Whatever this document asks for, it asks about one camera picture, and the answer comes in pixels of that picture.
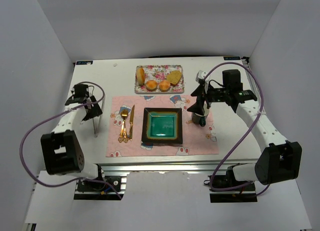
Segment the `silver metal tongs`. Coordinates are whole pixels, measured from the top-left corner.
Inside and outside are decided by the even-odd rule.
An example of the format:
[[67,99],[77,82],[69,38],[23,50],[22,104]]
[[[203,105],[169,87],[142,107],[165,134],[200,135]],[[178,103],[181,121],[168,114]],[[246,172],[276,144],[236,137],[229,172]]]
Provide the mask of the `silver metal tongs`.
[[[91,92],[89,93],[89,101],[93,104],[99,104],[101,110],[102,110],[102,115],[100,116],[96,116],[94,118],[92,118],[92,123],[93,123],[93,132],[94,132],[94,136],[97,138],[99,136],[100,133],[100,129],[101,129],[101,120],[102,120],[102,116],[103,116],[103,109],[104,109],[104,105],[105,105],[105,93],[104,91],[101,89],[100,86],[98,85],[89,85],[89,87],[92,88]],[[94,94],[94,90],[95,88],[99,88],[101,89],[101,93],[102,96],[100,98],[96,98],[95,94]]]

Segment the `orange donut bread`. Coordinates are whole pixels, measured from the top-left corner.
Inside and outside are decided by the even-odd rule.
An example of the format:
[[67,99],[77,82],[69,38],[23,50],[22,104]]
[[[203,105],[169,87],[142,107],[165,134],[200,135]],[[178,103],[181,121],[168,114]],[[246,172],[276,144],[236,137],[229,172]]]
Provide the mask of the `orange donut bread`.
[[136,79],[140,86],[145,83],[145,71],[142,67],[136,69]]

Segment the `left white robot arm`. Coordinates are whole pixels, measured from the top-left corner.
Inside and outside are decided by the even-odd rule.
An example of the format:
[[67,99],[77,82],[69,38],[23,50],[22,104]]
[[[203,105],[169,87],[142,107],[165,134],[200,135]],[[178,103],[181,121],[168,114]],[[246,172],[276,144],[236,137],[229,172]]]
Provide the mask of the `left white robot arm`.
[[66,113],[62,115],[51,133],[40,139],[45,168],[50,175],[72,175],[77,178],[102,180],[102,168],[85,161],[75,129],[88,120],[100,117],[103,111],[89,85],[73,86],[71,96],[65,102]]

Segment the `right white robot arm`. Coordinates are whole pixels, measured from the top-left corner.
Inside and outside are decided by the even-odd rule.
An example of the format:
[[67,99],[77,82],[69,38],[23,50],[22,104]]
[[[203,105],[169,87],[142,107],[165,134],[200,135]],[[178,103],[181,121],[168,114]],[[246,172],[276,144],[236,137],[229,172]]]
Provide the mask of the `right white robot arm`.
[[196,97],[196,102],[188,111],[204,117],[212,103],[226,103],[245,122],[261,151],[256,163],[237,164],[229,168],[229,185],[255,181],[269,185],[296,179],[301,163],[301,145],[296,141],[290,142],[276,130],[260,110],[256,95],[251,90],[243,89],[240,71],[223,71],[220,88],[212,87],[206,80],[207,76],[205,71],[197,73],[195,80],[199,85],[191,94]]

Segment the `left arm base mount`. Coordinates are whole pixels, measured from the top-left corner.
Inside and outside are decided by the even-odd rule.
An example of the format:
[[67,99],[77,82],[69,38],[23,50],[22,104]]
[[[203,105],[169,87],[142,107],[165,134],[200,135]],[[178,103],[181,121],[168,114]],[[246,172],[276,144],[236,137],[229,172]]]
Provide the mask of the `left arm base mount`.
[[[126,190],[127,175],[128,173],[120,172],[107,172],[105,174],[105,180],[117,191],[121,198]],[[85,180],[76,183],[73,199],[81,201],[121,200],[109,185]]]

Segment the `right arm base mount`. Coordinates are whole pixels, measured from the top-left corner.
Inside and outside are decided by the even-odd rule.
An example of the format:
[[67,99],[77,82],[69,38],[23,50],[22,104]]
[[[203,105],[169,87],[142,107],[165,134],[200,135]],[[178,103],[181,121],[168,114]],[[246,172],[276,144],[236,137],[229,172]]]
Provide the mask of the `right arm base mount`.
[[215,175],[212,179],[212,187],[210,186],[211,175],[203,184],[209,187],[209,197],[212,204],[227,203],[256,203],[258,201],[256,186],[253,182],[237,181],[233,172],[233,166],[225,171],[225,174]]

